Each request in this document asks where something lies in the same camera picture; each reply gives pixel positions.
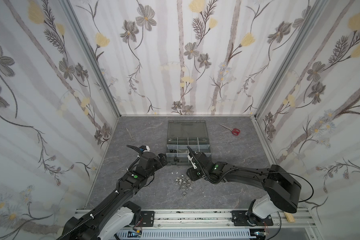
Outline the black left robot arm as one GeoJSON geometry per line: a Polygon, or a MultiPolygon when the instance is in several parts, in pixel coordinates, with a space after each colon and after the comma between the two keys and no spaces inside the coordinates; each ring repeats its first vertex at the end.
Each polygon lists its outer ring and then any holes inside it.
{"type": "Polygon", "coordinates": [[[149,184],[149,178],[168,164],[166,154],[155,154],[148,146],[128,148],[138,153],[128,171],[118,179],[116,188],[96,207],[82,217],[72,217],[64,226],[59,240],[109,240],[122,228],[140,220],[141,207],[130,199],[149,184]]]}

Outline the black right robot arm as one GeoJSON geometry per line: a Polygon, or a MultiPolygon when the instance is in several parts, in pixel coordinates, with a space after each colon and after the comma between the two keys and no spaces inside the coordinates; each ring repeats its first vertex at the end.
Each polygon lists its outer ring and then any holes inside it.
{"type": "Polygon", "coordinates": [[[192,167],[187,176],[192,181],[204,179],[213,185],[221,182],[233,182],[257,187],[267,194],[252,200],[248,210],[241,217],[232,216],[233,223],[240,226],[256,227],[273,213],[283,211],[289,214],[297,212],[299,203],[310,200],[314,193],[313,185],[305,178],[286,172],[279,165],[269,168],[239,167],[227,162],[213,163],[204,153],[196,153],[188,146],[188,160],[192,167]]]}

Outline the grey plastic organizer box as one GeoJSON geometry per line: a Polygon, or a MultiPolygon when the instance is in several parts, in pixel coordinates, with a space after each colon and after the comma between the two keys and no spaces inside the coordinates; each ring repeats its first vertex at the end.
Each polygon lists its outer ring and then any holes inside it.
{"type": "Polygon", "coordinates": [[[211,158],[206,121],[169,121],[166,153],[169,163],[174,166],[189,166],[188,147],[195,153],[202,152],[207,158],[211,158]]]}

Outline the red handled scissors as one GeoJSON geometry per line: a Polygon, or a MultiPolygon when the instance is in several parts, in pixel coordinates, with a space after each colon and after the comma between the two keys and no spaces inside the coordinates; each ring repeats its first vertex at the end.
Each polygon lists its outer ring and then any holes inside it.
{"type": "Polygon", "coordinates": [[[230,127],[224,126],[222,124],[220,124],[220,126],[227,129],[227,130],[229,130],[234,136],[238,136],[241,133],[241,131],[239,129],[230,128],[230,127]]]}

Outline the wooden block on rail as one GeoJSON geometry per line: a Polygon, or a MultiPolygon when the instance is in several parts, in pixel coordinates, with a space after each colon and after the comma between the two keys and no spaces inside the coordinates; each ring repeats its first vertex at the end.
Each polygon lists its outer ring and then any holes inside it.
{"type": "Polygon", "coordinates": [[[296,220],[294,218],[294,216],[290,213],[284,212],[286,220],[288,221],[288,223],[295,223],[296,220]]]}

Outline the aluminium mounting rail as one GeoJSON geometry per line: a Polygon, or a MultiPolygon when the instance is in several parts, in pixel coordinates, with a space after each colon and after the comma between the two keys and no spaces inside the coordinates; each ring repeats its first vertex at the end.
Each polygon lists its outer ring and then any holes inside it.
{"type": "MultiPolygon", "coordinates": [[[[206,209],[206,210],[143,210],[137,229],[238,229],[251,228],[246,222],[245,209],[206,209]]],[[[261,220],[255,228],[267,231],[278,228],[315,228],[316,224],[307,209],[299,208],[292,214],[295,223],[288,223],[283,211],[271,214],[261,220]]]]}

